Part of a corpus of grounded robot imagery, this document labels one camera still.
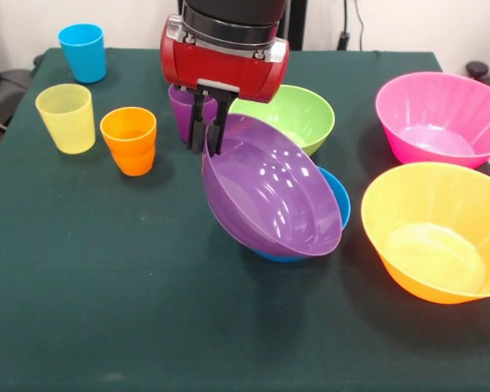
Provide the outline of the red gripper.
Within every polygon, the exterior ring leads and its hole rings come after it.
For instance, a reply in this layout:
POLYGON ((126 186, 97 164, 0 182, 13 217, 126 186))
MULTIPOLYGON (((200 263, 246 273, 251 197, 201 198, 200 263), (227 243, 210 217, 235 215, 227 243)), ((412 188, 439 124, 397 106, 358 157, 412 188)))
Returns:
MULTIPOLYGON (((196 90, 212 87, 232 92, 212 92, 217 101, 216 117, 207 131, 209 154, 221 153, 229 107, 238 97, 269 102, 279 89, 287 70, 288 41, 276 38, 256 51, 218 47, 187 32, 182 18, 170 15, 160 43, 163 77, 167 82, 196 90)), ((193 91, 194 103, 189 121, 187 146, 194 154, 203 149, 206 124, 203 119, 205 96, 193 91)))

